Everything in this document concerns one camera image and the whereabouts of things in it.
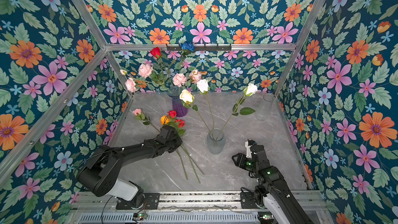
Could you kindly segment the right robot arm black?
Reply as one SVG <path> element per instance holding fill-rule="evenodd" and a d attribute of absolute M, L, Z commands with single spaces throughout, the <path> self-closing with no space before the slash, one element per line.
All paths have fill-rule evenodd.
<path fill-rule="evenodd" d="M 258 185 L 254 190 L 240 189 L 241 208 L 263 209 L 258 212 L 262 224 L 312 224 L 279 169 L 270 164 L 264 146 L 248 140 L 245 147 L 246 153 L 233 155 L 232 160 L 236 167 L 248 171 Z"/>

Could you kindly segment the blue rose stem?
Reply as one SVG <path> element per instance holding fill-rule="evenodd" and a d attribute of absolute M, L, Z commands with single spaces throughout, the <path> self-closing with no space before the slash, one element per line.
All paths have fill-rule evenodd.
<path fill-rule="evenodd" d="M 189 54 L 193 53 L 195 50 L 194 44 L 185 42 L 181 46 L 181 57 L 186 58 Z"/>

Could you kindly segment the purple blue glass vase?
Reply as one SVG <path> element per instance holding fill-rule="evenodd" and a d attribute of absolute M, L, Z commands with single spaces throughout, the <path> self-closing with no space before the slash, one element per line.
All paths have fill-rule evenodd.
<path fill-rule="evenodd" d="M 183 101 L 179 98 L 181 88 L 172 86 L 168 92 L 168 95 L 172 99 L 172 109 L 177 113 L 177 117 L 184 117 L 188 113 L 188 109 L 184 107 Z"/>

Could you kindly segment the white rose stem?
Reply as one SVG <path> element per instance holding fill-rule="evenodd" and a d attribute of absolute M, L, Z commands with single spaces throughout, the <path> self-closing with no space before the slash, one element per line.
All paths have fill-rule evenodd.
<path fill-rule="evenodd" d="M 201 80 L 199 80 L 198 82 L 197 82 L 197 88 L 198 88 L 198 90 L 203 94 L 203 95 L 206 95 L 208 92 L 209 92 L 209 84 L 208 84 L 208 81 L 206 80 L 206 79 L 201 79 Z M 211 116 L 212 116 L 212 122 L 213 122 L 213 128 L 212 128 L 212 130 L 214 130 L 214 118 L 213 118 L 213 115 L 212 115 L 212 113 L 211 113 Z"/>

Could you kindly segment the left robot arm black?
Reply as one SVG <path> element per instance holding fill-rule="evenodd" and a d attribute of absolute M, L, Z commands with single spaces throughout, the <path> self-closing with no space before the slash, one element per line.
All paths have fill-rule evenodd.
<path fill-rule="evenodd" d="M 144 192 L 140 186 L 119 178 L 124 166 L 144 159 L 152 159 L 172 153 L 182 144 L 177 129 L 165 125 L 153 139 L 125 147 L 100 146 L 85 163 L 77 175 L 77 181 L 95 196 L 110 195 L 124 200 L 137 208 L 144 203 Z"/>

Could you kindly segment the clear ribbed glass vase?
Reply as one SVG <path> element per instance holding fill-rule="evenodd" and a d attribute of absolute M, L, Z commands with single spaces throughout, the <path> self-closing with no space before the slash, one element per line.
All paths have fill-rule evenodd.
<path fill-rule="evenodd" d="M 214 155 L 218 155 L 224 149 L 226 137 L 223 131 L 214 129 L 208 133 L 206 142 L 209 151 Z"/>

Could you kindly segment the pink carnation spray stem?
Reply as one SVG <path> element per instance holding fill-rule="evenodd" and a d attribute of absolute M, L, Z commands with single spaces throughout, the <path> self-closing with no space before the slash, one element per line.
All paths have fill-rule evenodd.
<path fill-rule="evenodd" d="M 138 73 L 135 75 L 128 73 L 124 69 L 120 69 L 119 72 L 126 77 L 126 82 L 124 84 L 127 92 L 130 93 L 135 93 L 145 88 L 153 90 L 156 88 L 165 88 L 166 86 L 166 77 L 158 73 L 153 66 L 149 64 L 141 64 L 138 68 Z"/>

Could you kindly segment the cream peach rose stem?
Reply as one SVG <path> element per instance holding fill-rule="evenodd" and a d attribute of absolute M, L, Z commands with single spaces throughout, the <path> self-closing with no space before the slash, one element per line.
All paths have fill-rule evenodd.
<path fill-rule="evenodd" d="M 206 100 L 207 100 L 207 104 L 208 104 L 208 102 L 209 102 L 209 97 L 208 97 L 207 94 L 206 94 L 205 96 L 206 96 Z M 205 122 L 205 120 L 203 119 L 202 115 L 199 113 L 199 108 L 198 108 L 197 105 L 194 104 L 194 96 L 192 95 L 191 92 L 189 92 L 187 89 L 184 89 L 184 90 L 182 90 L 182 92 L 181 92 L 179 98 L 183 101 L 183 104 L 184 104 L 185 107 L 191 108 L 191 109 L 193 109 L 195 112 L 198 113 L 200 119 L 204 122 L 204 124 L 205 124 L 205 126 L 207 127 L 207 129 L 208 129 L 209 132 L 210 132 L 210 131 L 213 131 L 212 128 L 210 128 L 209 125 Z"/>

